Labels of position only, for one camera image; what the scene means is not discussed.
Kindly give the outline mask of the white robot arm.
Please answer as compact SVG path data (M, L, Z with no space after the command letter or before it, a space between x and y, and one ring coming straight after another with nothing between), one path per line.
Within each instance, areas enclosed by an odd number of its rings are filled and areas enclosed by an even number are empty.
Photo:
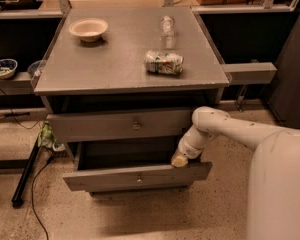
M300 240L300 130L235 119L225 111L199 107L171 164L186 166L219 134L254 152L246 240Z

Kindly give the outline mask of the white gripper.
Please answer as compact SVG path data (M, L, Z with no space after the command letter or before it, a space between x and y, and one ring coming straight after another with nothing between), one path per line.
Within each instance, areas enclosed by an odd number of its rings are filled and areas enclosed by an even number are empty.
M171 165L176 168L188 164L188 159L198 158L206 144L212 142L217 133L201 131L192 125L180 139L176 152L171 158Z

